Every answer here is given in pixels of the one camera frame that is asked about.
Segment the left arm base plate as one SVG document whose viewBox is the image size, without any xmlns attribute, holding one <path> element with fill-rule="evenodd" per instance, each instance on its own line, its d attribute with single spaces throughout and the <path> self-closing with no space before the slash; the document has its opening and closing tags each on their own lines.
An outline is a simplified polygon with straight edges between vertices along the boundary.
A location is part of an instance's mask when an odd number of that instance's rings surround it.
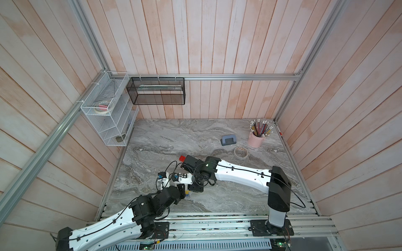
<svg viewBox="0 0 402 251">
<path fill-rule="evenodd" d="M 169 222 L 156 222 L 149 225 L 141 225 L 141 235 L 139 239 L 167 239 L 169 237 Z"/>
</svg>

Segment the aluminium mounting rail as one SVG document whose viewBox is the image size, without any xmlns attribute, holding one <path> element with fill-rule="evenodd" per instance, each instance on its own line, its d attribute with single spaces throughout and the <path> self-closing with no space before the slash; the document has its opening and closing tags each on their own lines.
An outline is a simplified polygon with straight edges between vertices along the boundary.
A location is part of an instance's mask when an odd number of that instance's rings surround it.
<svg viewBox="0 0 402 251">
<path fill-rule="evenodd" d="M 340 234 L 332 219 L 316 214 L 290 213 L 286 219 L 294 230 L 293 236 L 253 236 L 248 230 L 251 220 L 267 220 L 265 214 L 240 213 L 170 213 L 160 222 L 169 222 L 169 237 L 166 241 L 201 241 L 218 239 L 256 238 L 307 238 L 338 237 Z"/>
</svg>

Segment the bundle of pencils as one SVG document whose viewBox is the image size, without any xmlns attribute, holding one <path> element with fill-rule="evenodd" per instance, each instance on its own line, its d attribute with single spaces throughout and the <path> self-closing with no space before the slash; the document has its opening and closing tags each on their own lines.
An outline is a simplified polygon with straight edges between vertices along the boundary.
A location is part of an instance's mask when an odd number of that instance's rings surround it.
<svg viewBox="0 0 402 251">
<path fill-rule="evenodd" d="M 267 120 L 257 119 L 250 122 L 251 134 L 259 138 L 269 136 L 273 129 L 274 127 L 269 125 L 269 121 Z"/>
</svg>

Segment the pink pencil cup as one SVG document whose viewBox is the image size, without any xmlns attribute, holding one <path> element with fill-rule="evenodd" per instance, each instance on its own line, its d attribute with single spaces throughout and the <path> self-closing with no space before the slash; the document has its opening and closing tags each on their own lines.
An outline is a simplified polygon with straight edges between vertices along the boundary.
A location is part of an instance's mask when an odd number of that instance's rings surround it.
<svg viewBox="0 0 402 251">
<path fill-rule="evenodd" d="M 265 140 L 265 137 L 257 137 L 253 132 L 250 132 L 248 145 L 253 148 L 259 148 Z"/>
</svg>

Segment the tape roll on shelf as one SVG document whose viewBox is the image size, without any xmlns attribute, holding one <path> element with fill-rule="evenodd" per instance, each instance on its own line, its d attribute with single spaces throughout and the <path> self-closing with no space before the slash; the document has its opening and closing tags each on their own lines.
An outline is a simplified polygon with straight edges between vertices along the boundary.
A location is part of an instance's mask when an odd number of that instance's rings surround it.
<svg viewBox="0 0 402 251">
<path fill-rule="evenodd" d="M 114 106 L 115 105 L 111 100 L 103 100 L 97 102 L 94 105 L 93 110 L 96 114 L 105 115 L 111 113 L 114 109 Z"/>
</svg>

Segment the black mesh basket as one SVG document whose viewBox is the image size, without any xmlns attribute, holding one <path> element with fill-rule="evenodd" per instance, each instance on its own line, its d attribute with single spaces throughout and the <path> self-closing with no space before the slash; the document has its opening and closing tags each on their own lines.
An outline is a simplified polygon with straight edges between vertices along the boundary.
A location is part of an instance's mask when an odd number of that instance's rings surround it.
<svg viewBox="0 0 402 251">
<path fill-rule="evenodd" d="M 182 77 L 131 77 L 126 90 L 134 105 L 185 105 Z"/>
</svg>

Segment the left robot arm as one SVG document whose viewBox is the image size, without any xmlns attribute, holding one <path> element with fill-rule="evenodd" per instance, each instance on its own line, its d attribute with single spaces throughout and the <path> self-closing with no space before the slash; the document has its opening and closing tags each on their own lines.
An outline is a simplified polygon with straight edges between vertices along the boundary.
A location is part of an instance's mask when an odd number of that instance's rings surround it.
<svg viewBox="0 0 402 251">
<path fill-rule="evenodd" d="M 184 198 L 184 184 L 139 196 L 123 210 L 102 221 L 81 229 L 66 227 L 60 230 L 55 240 L 55 249 L 102 251 L 128 239 L 151 237 L 156 230 L 155 220 Z"/>
</svg>

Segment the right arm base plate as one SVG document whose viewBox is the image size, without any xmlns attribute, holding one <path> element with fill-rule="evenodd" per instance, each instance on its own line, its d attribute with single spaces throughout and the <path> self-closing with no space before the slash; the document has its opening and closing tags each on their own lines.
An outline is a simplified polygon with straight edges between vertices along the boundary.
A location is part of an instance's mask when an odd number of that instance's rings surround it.
<svg viewBox="0 0 402 251">
<path fill-rule="evenodd" d="M 285 219 L 283 227 L 269 224 L 268 220 L 251 220 L 249 231 L 253 236 L 293 236 L 294 230 L 289 219 Z"/>
</svg>

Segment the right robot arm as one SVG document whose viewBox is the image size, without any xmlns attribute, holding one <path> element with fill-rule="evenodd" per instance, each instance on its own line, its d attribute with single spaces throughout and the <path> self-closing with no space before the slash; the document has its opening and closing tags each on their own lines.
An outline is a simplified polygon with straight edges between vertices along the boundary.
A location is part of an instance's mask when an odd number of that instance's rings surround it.
<svg viewBox="0 0 402 251">
<path fill-rule="evenodd" d="M 286 215 L 290 211 L 292 185 L 280 167 L 255 169 L 212 156 L 202 161 L 188 155 L 182 168 L 192 175 L 189 184 L 192 191 L 202 192 L 207 184 L 212 186 L 216 181 L 226 181 L 252 187 L 267 194 L 269 217 L 266 225 L 278 229 L 285 226 Z"/>
</svg>

